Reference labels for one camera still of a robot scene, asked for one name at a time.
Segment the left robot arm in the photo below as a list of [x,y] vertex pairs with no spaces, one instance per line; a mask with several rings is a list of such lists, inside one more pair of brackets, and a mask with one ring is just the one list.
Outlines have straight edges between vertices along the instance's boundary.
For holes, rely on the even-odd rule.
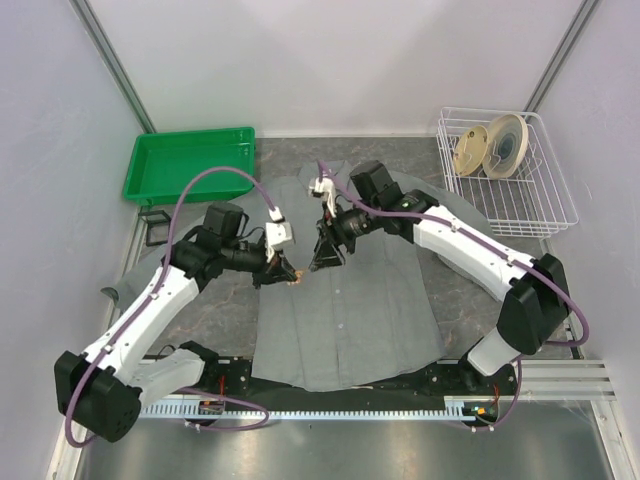
[[208,393],[219,382],[217,353],[189,341],[149,365],[141,361],[174,317],[225,271],[251,274],[255,287],[296,280],[284,255],[293,230],[280,210],[269,212],[255,243],[242,237],[248,219],[229,202],[212,203],[201,224],[171,245],[149,283],[117,322],[82,353],[64,352],[54,365],[58,409],[67,442],[73,424],[109,442],[120,440],[150,404],[178,391]]

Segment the grey button shirt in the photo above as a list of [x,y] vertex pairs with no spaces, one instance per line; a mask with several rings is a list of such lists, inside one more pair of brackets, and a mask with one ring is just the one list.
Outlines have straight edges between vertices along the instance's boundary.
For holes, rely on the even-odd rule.
[[[310,265],[321,204],[308,196],[315,163],[262,185],[292,223],[286,257]],[[390,171],[403,192],[419,189],[493,236],[486,217],[462,197]],[[334,391],[420,369],[445,355],[424,285],[419,249],[378,230],[357,241],[345,265],[304,272],[297,284],[254,289],[251,275],[226,270],[187,305],[154,342],[194,340],[222,355],[253,354],[254,377],[309,391]],[[126,309],[141,293],[164,248],[156,248],[101,293]]]

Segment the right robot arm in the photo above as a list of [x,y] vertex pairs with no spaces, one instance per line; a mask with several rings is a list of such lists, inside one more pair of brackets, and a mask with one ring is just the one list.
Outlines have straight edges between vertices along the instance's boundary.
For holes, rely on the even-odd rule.
[[569,316],[568,286],[556,257],[535,259],[513,250],[428,193],[402,191],[380,162],[357,167],[350,181],[353,191],[322,167],[309,184],[310,195],[323,205],[312,269],[342,265],[358,238],[382,230],[438,254],[476,280],[502,306],[496,326],[465,353],[458,368],[465,391],[483,392],[499,369],[536,353]]

